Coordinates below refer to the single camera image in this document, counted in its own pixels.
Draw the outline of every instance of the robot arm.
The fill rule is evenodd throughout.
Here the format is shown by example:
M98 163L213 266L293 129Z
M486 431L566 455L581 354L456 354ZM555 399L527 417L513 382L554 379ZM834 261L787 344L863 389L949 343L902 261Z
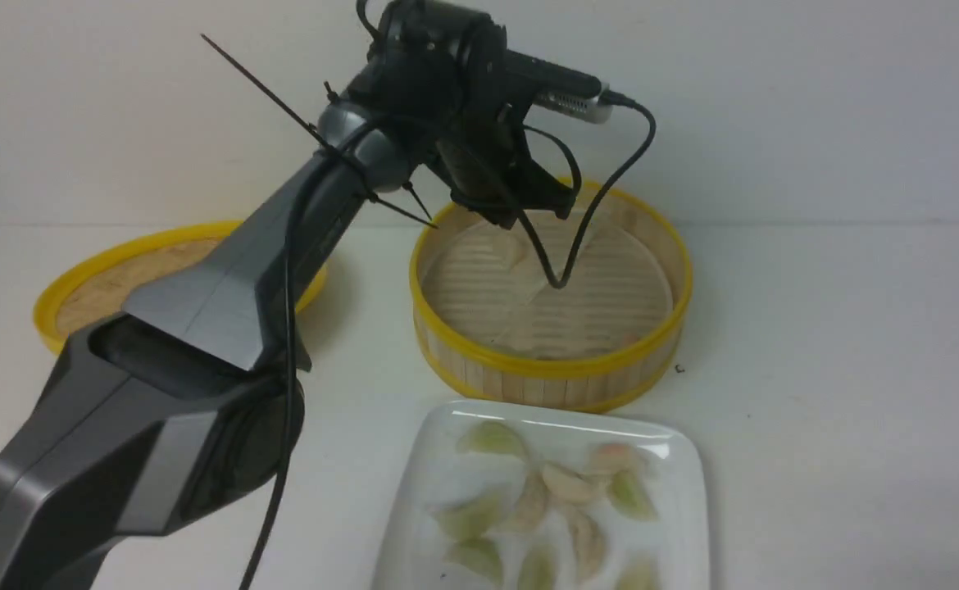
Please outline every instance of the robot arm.
M122 538L173 533L272 477L284 419L295 442L303 420L281 370L284 289L303 292L372 191L427 165L491 223L569 213L576 191L529 157L522 120L532 104L602 120L606 86L509 52L505 30L467 8L396 0L379 29L363 71L319 117L338 153L318 151L205 261L68 339L0 453L0 590L89 588ZM284 284L291 223L295 280Z

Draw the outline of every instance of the wire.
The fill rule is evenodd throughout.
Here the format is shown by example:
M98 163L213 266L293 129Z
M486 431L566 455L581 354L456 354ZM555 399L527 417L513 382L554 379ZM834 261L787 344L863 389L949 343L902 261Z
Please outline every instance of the wire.
M363 29L370 33L370 36L374 38L375 41L381 37L381 34L378 33L378 30L366 19L366 0L356 0L356 16L359 16L359 22L363 23Z
M520 201L518 201L516 195L512 193L512 190L505 186L505 183L503 183L502 179L499 178L498 173L495 173L490 167L490 164L487 164L486 161L483 160L483 157L480 157L475 150L469 147L469 145L465 143L464 139L458 138L455 134L450 134L448 130L439 127L435 123L431 123L429 120L417 119L417 117L405 115L385 116L390 120L403 120L403 122L411 123L427 129L430 132L434 132L434 134L439 137L439 141L449 141L454 145L454 147L457 147L458 150L461 150L461 152L465 153L466 156L472 158L473 163L475 163L477 167L479 167L479 170L487 176L488 182L493 184L493 186L498 190L498 193L501 194L502 200L505 201L506 205L508 205L509 208L516 213L518 218L520 218L520 225L524 227L524 232L527 233L527 238L531 240L531 243L534 246L535 254L537 254L537 257L539 258L540 265L542 265L542 270L544 275L546 275L548 284L552 285L552 288L564 288L570 280L570 273L574 271L574 265L578 259L578 252L581 250L581 243L584 241L585 230L588 230L589 224L592 223L593 216L596 213L596 208L600 205L600 201L603 201L604 195L607 195L607 191L611 190L611 187L614 186L614 183L617 183L618 179L620 179L626 171L629 171L629 168L632 168L633 164L636 164L636 161L639 160L639 158L643 156L645 152L647 152L648 147L651 147L652 142L655 141L655 134L658 131L658 123L655 121L655 116L652 115L652 113L646 107L644 107L644 105L637 103L636 101L632 100L632 98L610 91L609 93L604 94L604 101L606 101L607 104L614 104L639 112L640 115L644 116L645 119L648 120L648 135L646 138L644 138L643 143L640 144L640 147L633 152L632 156L626 158L625 163L622 163L617 170L611 173L611 176L608 176L607 182L603 183L603 186L600 187L600 190L596 192L592 201L589 203L588 208L585 209L584 216L581 218L581 223L578 225L578 231L574 234L574 242L570 244L570 251L566 257L566 263L563 265L563 272L559 277L557 277L556 273L553 271L552 263L548 261L548 252L546 252L546 249L544 249L544 245L542 244L542 239L539 237L539 233L537 233L537 230L535 230L534 225L527 216L527 212L525 212L524 208L522 208L520 205ZM534 128L529 128L529 130L533 130L537 132L537 134L541 134L546 138L550 138L558 147L562 146L561 150L563 150L563 154L568 157L568 163L570 164L573 161L572 168L570 168L570 174L572 175L572 180L574 180L574 190L580 189L581 173L580 170L576 171L577 161L574 161L574 156L573 154L570 154L570 149L565 149L566 145L563 144L559 138L555 138L553 135L547 134L547 132ZM456 191L460 195L465 195L464 192L461 191L461 188L457 186L457 183L454 182L453 178L449 178L449 180L452 184L451 190ZM463 204L466 207L470 205L468 202L463 202Z
M307 205L308 195L319 187L319 183L331 172L336 164L344 164L348 161L345 153L353 145L358 143L359 139L371 132L375 127L383 122L381 117L361 125L355 131L345 138L339 148L325 148L327 158L322 161L316 170L304 180L301 188L293 197L293 204L289 210L289 216L286 217L286 230L284 233L284 268L282 269L282 279L284 280L284 338L286 340L285 357L285 378L286 378L286 407L284 414L284 424L282 424L282 444L280 448L280 462L276 470L275 484L272 487L272 497L269 499L269 506L265 511L265 519L261 522L261 530L257 535L257 541L254 542L254 550L250 554L250 560L247 563L246 571L243 572L243 578L239 582L239 590L248 590L254 582L254 576L257 574L257 568L261 563L261 557L265 553L265 548L272 535L272 529L275 527L276 516L280 512L282 496L286 489L286 479L289 476L289 459L293 451L293 396L297 395L297 315L293 309L293 233L297 227L296 221L301 217L304 208ZM304 414L304 398L301 398L302 413Z

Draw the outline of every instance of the white table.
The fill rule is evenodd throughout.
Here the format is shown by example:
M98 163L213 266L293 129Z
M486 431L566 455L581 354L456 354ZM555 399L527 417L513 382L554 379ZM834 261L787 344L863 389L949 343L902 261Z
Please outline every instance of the white table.
M53 363L36 296L155 229L0 228L0 448ZM307 313L308 416L258 590L367 588L413 434L454 399L411 344L416 233L352 229ZM959 589L959 227L683 233L685 373L619 414L698 445L713 587ZM97 590L236 588L268 496L123 542Z

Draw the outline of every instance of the bamboo steamer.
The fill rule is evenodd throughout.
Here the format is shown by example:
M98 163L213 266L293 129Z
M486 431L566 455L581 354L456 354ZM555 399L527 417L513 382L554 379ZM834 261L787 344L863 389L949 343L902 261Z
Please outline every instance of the bamboo steamer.
M68 335L115 314L139 285L188 268L239 227L239 221L189 225L132 239L72 266L39 296L34 326L42 343L60 354ZM326 266L297 302L303 310L319 295Z
M566 260L585 183L568 220L532 216L553 269ZM683 240L645 202L611 190L566 287L548 287L517 227L459 206L435 218L411 259L413 324L428 365L471 398L562 410L624 406L666 372L692 294Z

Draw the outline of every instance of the square plate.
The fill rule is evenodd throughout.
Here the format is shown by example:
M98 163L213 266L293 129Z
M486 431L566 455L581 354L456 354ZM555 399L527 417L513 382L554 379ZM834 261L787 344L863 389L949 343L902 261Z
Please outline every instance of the square plate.
M520 496L529 467L515 456L460 453L457 441L486 420L503 422L524 439L532 461L555 461L584 472L589 452L604 443L626 443L648 452L652 473L643 478L659 514L644 523L619 515L601 497L585 511L607 538L607 557L595 578L576 585L570 535L562 515L550 509L532 535L487 534L502 559L502 588L512 590L529 545L539 538L556 550L556 589L614 588L630 556L653 556L663 590L708 590L709 548L705 481L698 451L683 434L666 426L516 404L456 401L435 408L417 434L385 530L375 568L374 590L490 590L491 583L443 560L453 541L432 512L499 486L505 507Z

